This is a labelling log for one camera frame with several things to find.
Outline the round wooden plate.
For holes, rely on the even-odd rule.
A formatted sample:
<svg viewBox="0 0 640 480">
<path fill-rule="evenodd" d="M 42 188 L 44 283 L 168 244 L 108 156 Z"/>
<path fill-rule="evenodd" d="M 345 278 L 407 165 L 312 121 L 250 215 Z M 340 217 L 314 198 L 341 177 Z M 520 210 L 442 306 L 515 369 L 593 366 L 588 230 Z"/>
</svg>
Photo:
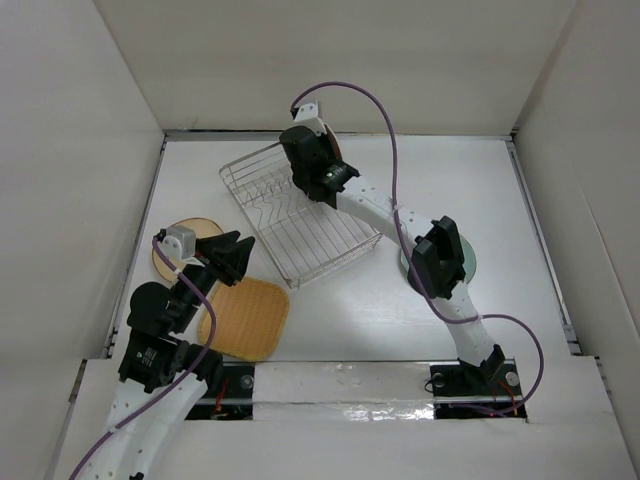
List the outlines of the round wooden plate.
<svg viewBox="0 0 640 480">
<path fill-rule="evenodd" d="M 223 234 L 222 228 L 213 220 L 203 217 L 187 218 L 172 224 L 174 226 L 182 226 L 193 230 L 197 239 L 208 238 Z M 164 281 L 173 283 L 176 279 L 174 272 L 169 269 L 159 258 L 155 251 L 151 252 L 151 259 L 156 273 Z"/>
</svg>

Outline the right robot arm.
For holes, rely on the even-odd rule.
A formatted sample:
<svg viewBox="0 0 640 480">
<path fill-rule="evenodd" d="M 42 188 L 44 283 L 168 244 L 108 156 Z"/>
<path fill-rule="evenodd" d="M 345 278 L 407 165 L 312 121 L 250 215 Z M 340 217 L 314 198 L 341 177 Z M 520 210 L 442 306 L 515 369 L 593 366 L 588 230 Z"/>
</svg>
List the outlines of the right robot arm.
<svg viewBox="0 0 640 480">
<path fill-rule="evenodd" d="M 459 397 L 486 395 L 498 381 L 505 357 L 482 324 L 470 298 L 462 240 L 456 223 L 429 220 L 396 206 L 336 153 L 327 134 L 294 126 L 279 136 L 292 181 L 310 200 L 350 215 L 404 248 L 407 279 L 443 317 L 457 352 L 448 371 L 435 370 L 434 387 L 454 387 Z"/>
</svg>

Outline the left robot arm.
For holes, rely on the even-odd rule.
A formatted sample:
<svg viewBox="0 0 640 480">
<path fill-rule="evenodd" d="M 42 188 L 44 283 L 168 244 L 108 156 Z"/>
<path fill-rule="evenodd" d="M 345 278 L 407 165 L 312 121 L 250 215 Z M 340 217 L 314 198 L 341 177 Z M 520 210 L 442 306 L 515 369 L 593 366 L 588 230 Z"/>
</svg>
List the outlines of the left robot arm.
<svg viewBox="0 0 640 480">
<path fill-rule="evenodd" d="M 237 231 L 198 238 L 183 226 L 153 237 L 153 252 L 176 278 L 169 287 L 146 282 L 131 295 L 129 337 L 106 426 L 71 478 L 154 477 L 180 424 L 223 382 L 214 337 L 198 345 L 180 336 L 199 309 L 214 312 L 208 295 L 216 284 L 233 287 L 244 278 L 254 244 Z"/>
</svg>

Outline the light green flower bowl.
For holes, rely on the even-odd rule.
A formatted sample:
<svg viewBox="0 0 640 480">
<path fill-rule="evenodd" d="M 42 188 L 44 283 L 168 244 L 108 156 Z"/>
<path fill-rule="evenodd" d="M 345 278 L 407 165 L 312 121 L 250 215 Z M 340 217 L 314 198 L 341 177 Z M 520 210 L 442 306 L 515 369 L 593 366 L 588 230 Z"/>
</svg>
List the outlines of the light green flower bowl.
<svg viewBox="0 0 640 480">
<path fill-rule="evenodd" d="M 469 241 L 464 236 L 461 236 L 460 240 L 461 240 L 461 246 L 462 246 L 462 253 L 464 255 L 464 262 L 463 262 L 463 268 L 465 270 L 464 281 L 466 283 L 470 283 L 477 271 L 477 257 Z M 399 260 L 400 260 L 401 266 L 405 270 L 407 281 L 410 284 L 413 284 L 414 280 L 411 274 L 409 273 L 409 263 L 402 250 L 399 251 Z"/>
</svg>

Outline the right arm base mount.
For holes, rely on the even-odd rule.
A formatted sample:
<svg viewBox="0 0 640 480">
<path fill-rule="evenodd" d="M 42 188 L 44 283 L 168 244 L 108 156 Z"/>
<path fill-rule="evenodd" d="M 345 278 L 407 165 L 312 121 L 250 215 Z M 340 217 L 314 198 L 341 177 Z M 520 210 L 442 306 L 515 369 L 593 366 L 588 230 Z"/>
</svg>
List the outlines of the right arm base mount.
<svg viewBox="0 0 640 480">
<path fill-rule="evenodd" d="M 424 390 L 433 396 L 436 420 L 527 418 L 515 361 L 508 359 L 488 383 L 474 380 L 457 361 L 429 365 Z"/>
</svg>

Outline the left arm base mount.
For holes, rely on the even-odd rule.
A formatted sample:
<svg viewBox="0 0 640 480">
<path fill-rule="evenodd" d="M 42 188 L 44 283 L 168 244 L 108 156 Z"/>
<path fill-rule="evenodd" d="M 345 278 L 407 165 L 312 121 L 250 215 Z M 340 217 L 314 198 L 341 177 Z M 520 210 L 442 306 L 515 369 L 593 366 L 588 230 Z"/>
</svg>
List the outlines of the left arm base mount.
<svg viewBox="0 0 640 480">
<path fill-rule="evenodd" d="M 190 421 L 244 421 L 253 418 L 255 365 L 231 362 L 224 365 L 215 390 L 208 391 L 190 410 Z"/>
</svg>

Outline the woven bamboo square tray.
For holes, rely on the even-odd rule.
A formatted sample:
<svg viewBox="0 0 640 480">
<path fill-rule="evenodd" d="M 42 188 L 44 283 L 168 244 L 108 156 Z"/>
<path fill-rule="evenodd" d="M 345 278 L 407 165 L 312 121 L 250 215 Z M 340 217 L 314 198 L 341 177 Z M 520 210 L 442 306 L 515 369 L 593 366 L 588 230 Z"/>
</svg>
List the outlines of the woven bamboo square tray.
<svg viewBox="0 0 640 480">
<path fill-rule="evenodd" d="M 290 307 L 283 288 L 246 277 L 232 287 L 217 284 L 209 303 L 216 315 L 212 350 L 247 362 L 265 361 L 275 351 Z"/>
</svg>

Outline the red and teal floral plate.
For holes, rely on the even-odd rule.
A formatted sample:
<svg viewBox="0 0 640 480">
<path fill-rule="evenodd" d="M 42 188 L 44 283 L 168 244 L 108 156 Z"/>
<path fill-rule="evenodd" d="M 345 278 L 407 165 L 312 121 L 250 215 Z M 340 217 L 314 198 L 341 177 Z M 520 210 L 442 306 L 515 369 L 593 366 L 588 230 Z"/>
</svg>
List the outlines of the red and teal floral plate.
<svg viewBox="0 0 640 480">
<path fill-rule="evenodd" d="M 329 142 L 330 142 L 331 147 L 333 149 L 334 156 L 336 157 L 337 160 L 341 161 L 342 160 L 342 153 L 341 153 L 340 145 L 339 145 L 339 142 L 338 142 L 338 140 L 336 138 L 336 135 L 335 135 L 334 131 L 331 129 L 331 127 L 329 125 L 326 125 L 325 129 L 326 129 L 327 136 L 329 138 Z"/>
</svg>

